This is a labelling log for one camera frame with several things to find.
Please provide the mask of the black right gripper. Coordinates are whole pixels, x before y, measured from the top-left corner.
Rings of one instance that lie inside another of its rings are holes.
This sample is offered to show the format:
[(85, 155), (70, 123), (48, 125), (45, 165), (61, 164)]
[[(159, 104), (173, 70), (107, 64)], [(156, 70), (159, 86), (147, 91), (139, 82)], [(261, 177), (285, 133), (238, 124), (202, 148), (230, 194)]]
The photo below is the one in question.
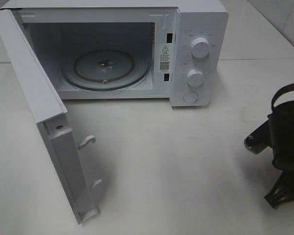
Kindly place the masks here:
[(294, 201), (294, 115), (268, 115), (273, 150), (272, 164), (283, 170), (270, 192), (264, 196), (273, 209)]

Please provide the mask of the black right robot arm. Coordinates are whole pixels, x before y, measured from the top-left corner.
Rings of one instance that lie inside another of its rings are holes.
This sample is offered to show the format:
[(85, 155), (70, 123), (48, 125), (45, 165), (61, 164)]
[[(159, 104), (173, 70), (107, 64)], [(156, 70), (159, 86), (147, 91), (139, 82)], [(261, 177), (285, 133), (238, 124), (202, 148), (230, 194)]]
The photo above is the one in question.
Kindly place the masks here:
[(274, 107), (268, 121), (272, 165), (282, 173), (265, 199), (277, 209), (294, 201), (294, 100)]

